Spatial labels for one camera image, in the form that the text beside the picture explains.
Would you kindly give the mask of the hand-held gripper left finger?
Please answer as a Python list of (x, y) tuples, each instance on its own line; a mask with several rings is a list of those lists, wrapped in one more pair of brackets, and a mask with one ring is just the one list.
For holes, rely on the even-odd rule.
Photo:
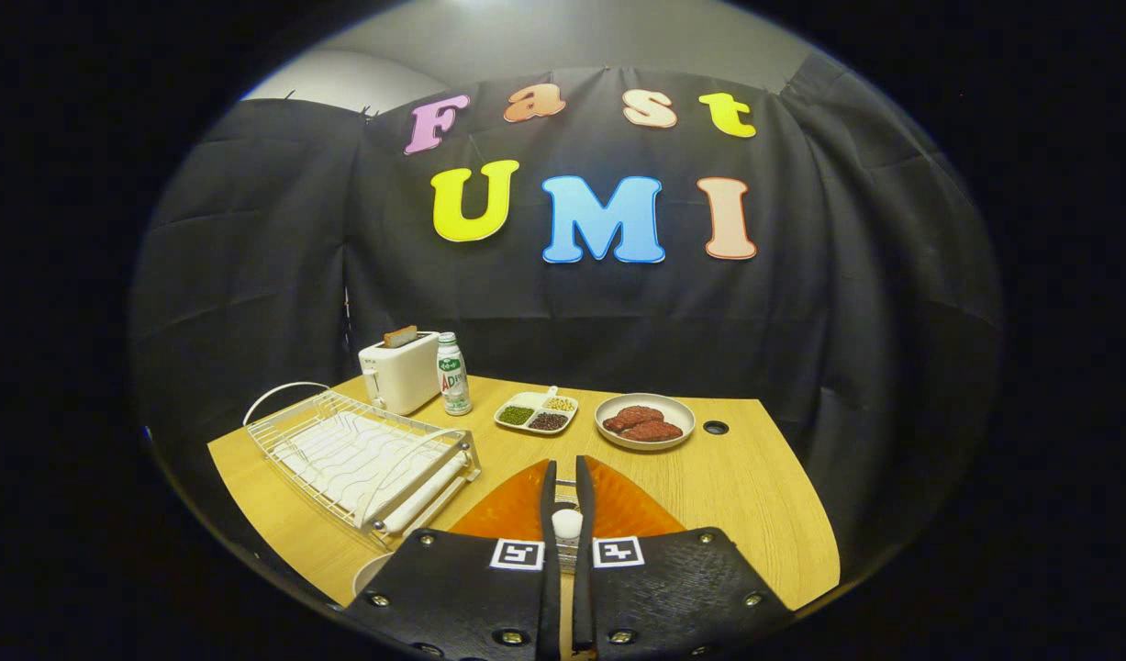
[(539, 461), (452, 527), (412, 532), (346, 614), (420, 660), (558, 660), (556, 476)]

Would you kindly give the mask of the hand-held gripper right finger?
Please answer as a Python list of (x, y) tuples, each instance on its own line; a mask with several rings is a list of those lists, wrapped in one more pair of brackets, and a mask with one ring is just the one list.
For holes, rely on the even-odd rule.
[(725, 532), (689, 530), (595, 457), (578, 457), (575, 477), (575, 650), (596, 660), (730, 660), (792, 620)]

